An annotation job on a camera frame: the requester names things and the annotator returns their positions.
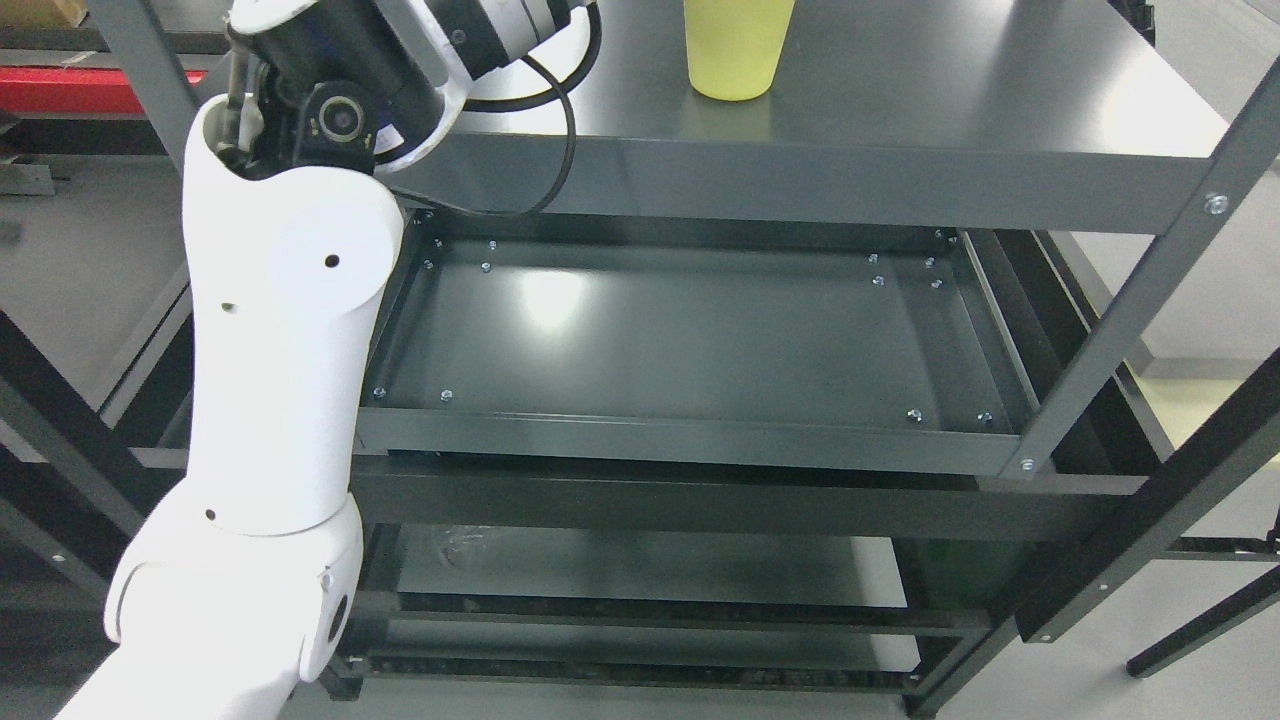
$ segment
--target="shelf unit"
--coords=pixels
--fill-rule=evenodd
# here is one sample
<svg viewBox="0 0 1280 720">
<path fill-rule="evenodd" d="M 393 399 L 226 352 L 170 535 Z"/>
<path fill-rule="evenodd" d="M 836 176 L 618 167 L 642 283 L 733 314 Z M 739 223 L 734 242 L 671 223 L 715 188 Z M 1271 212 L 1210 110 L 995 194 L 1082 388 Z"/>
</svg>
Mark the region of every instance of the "shelf unit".
<svg viewBox="0 0 1280 720">
<path fill-rule="evenodd" d="M 1244 392 L 1170 455 L 1123 359 L 1280 154 L 1280 69 L 1228 128 L 1101 1 L 801 5 L 774 90 L 740 106 L 687 88 L 678 5 L 608 5 L 552 213 L 413 217 L 360 414 L 369 552 L 324 678 L 335 698 L 447 675 L 890 692 L 932 716 L 1014 638 L 1059 638 L 1276 452 L 1275 402 Z M 155 77 L 177 65 L 155 61 L 154 14 L 91 6 L 180 147 L 193 100 Z M 389 182 L 517 208 L 554 167 L 554 113 L 467 119 Z M 1157 240 L 1100 318 L 1046 233 L 984 228 Z M 131 466 L 109 436 L 82 437 L 84 418 L 4 387 L 6 418 L 35 410 L 15 428 L 36 450 L 115 457 L 73 483 L 91 502 L 119 511 L 137 477 L 154 491 L 183 466 L 172 448 Z M 46 457 L 76 475 L 76 452 Z M 404 524 L 888 537 L 908 606 L 407 593 Z M 394 646 L 407 616 L 910 634 L 920 665 L 435 657 Z"/>
</svg>

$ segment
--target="red object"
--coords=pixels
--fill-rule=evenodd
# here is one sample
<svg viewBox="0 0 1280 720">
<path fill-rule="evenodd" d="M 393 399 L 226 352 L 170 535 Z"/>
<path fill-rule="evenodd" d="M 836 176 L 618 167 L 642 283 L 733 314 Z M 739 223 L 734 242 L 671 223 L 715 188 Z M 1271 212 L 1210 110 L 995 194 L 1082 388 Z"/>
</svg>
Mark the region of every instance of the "red object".
<svg viewBox="0 0 1280 720">
<path fill-rule="evenodd" d="M 195 85 L 204 77 L 204 70 L 191 70 L 187 82 Z M 0 110 L 18 115 L 143 114 L 123 72 L 90 68 L 0 67 Z"/>
</svg>

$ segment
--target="black cable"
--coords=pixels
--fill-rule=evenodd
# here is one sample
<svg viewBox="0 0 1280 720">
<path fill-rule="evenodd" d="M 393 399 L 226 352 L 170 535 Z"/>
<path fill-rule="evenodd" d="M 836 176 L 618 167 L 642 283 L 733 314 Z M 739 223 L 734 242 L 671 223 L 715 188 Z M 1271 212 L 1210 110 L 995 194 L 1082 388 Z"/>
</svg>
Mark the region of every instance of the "black cable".
<svg viewBox="0 0 1280 720">
<path fill-rule="evenodd" d="M 532 215 L 543 211 L 552 204 L 553 200 L 556 200 L 561 188 L 564 187 L 564 181 L 568 179 L 568 172 L 573 168 L 573 154 L 577 151 L 577 120 L 573 117 L 573 104 L 570 101 L 568 91 L 564 90 L 564 86 L 562 86 L 561 82 L 556 79 L 556 76 L 544 68 L 541 63 L 534 60 L 529 55 L 525 55 L 521 60 L 532 68 L 535 73 L 540 74 L 543 79 L 547 81 L 547 85 L 552 86 L 550 92 L 559 97 L 561 106 L 564 108 L 564 156 L 561 160 L 559 174 L 556 176 L 556 181 L 552 183 L 550 190 L 543 195 L 541 200 L 535 202 L 534 206 L 527 210 L 471 210 L 428 197 L 426 195 L 413 192 L 412 190 L 404 190 L 403 187 L 392 187 L 392 195 L 412 200 L 413 202 L 421 202 L 434 209 L 447 210 L 472 218 L 518 218 L 521 215 Z"/>
<path fill-rule="evenodd" d="M 575 87 L 582 83 L 591 68 L 595 67 L 596 58 L 600 56 L 600 44 L 604 33 L 604 27 L 600 23 L 600 8 L 593 3 L 586 6 L 586 18 L 591 26 L 590 38 L 586 41 L 586 53 L 582 54 L 582 59 L 579 61 L 577 68 L 573 68 L 564 79 L 561 81 L 564 92 L 572 92 Z M 556 90 L 544 90 L 535 95 L 529 95 L 526 97 L 503 97 L 500 100 L 481 100 L 472 97 L 462 106 L 463 110 L 470 113 L 518 113 L 520 110 L 531 110 L 534 108 L 540 108 L 556 100 Z"/>
</svg>

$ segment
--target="metal shelf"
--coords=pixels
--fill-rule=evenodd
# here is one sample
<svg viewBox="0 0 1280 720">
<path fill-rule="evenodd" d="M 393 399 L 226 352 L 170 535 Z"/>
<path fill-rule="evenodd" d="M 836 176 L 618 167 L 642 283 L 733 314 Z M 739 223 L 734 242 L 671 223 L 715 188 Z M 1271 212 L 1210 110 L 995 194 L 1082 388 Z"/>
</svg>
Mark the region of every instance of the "metal shelf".
<svg viewBox="0 0 1280 720">
<path fill-rule="evenodd" d="M 571 224 L 408 236 L 366 448 L 998 474 L 1018 446 L 1033 396 L 963 236 Z"/>
<path fill-rule="evenodd" d="M 680 8 L 605 8 L 552 210 L 1160 233 L 1226 128 L 1105 3 L 801 3 L 773 88 L 741 104 L 689 87 Z M 580 38 L 549 45 L 539 56 L 562 73 L 580 55 Z M 535 88 L 517 76 L 488 91 Z M 525 206 L 562 132 L 557 106 L 466 117 L 392 181 Z"/>
</svg>

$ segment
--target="cardboard box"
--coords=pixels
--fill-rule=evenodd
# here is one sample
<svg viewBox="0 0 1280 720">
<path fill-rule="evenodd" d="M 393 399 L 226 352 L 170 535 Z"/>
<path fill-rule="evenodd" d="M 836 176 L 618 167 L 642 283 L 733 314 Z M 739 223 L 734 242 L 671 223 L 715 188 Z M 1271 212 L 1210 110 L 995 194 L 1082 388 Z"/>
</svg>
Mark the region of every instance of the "cardboard box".
<svg viewBox="0 0 1280 720">
<path fill-rule="evenodd" d="M 0 0 L 0 27 L 76 27 L 87 14 L 84 0 Z"/>
</svg>

